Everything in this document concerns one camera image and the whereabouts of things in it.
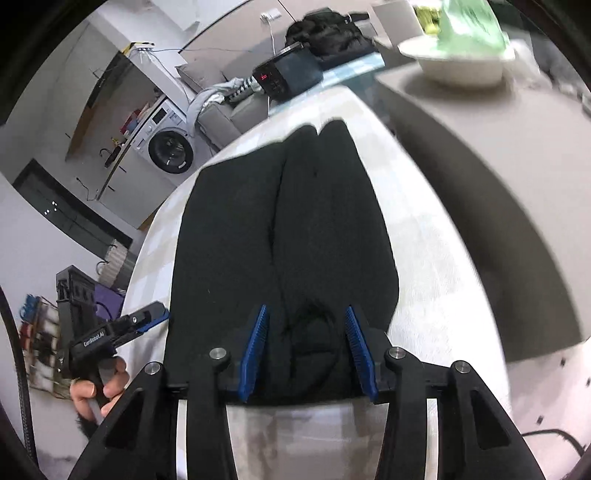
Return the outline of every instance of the washing machine door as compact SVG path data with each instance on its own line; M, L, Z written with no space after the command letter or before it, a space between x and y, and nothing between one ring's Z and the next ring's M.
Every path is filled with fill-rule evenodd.
M166 173L184 173L193 164L193 147L181 130L163 129L155 133L148 143L148 154Z

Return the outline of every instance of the tile floor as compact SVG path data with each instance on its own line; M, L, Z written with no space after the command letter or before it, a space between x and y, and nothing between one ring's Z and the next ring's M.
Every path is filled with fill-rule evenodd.
M513 421L521 433L560 429L591 443L591 340L550 355L510 363ZM526 437L547 480L569 473L579 455L558 434Z

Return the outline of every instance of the folded black pants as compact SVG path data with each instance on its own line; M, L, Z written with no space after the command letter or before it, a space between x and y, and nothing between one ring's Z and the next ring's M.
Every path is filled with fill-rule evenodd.
M174 264L169 383L187 383L191 359L266 304L259 401L358 395L345 310L360 304L387 330L397 301L384 219L346 125L301 127L199 174Z

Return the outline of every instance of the white bowl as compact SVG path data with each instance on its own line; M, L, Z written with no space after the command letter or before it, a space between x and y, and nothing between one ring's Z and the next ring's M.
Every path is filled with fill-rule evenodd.
M515 51L507 47L499 55L449 54L437 49L437 37L421 35L398 45L402 55L418 61L425 75L446 85L483 88L498 85L503 65L515 60Z

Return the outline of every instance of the green plastic bag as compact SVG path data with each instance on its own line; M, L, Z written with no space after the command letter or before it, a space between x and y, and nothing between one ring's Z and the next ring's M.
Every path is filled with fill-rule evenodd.
M455 55L496 55L509 39L486 0L443 0L437 49Z

